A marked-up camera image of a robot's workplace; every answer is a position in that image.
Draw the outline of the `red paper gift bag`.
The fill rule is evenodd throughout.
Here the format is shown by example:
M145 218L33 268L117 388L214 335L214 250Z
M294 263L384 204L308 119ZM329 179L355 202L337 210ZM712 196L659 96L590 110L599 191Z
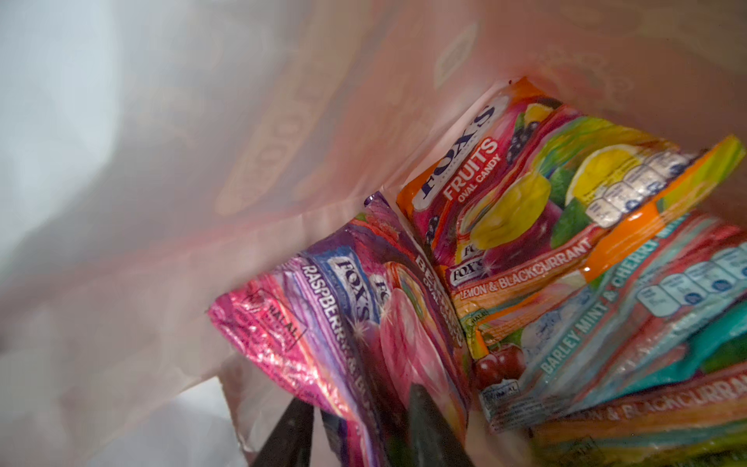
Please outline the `red paper gift bag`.
M246 466L291 402L206 309L527 77L746 134L742 1L5 1L1 462Z

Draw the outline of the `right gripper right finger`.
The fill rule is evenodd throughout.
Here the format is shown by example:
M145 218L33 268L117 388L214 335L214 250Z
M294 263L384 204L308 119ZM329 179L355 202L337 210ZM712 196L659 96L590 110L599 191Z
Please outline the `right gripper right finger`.
M421 384L410 386L410 450L419 467L473 467L433 398Z

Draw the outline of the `orange fruits candy packet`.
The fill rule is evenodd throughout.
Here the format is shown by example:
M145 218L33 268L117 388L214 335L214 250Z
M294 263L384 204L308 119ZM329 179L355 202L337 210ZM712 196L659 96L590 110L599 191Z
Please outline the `orange fruits candy packet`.
M745 154L733 136L685 150L523 79L480 101L398 204L469 327L580 264L648 202L690 208Z

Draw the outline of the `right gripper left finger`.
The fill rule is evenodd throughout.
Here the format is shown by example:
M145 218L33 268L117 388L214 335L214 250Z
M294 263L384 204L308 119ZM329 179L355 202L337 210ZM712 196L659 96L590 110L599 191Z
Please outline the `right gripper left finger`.
M294 399L252 462L252 467L309 467L313 406Z

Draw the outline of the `purple raspberry candy packet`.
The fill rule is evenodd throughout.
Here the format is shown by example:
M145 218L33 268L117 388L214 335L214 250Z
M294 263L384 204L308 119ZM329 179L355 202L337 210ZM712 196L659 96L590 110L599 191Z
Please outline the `purple raspberry candy packet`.
M220 296L215 328L321 410L344 466L408 466L410 388L466 436L471 357L434 268L381 194L338 231Z

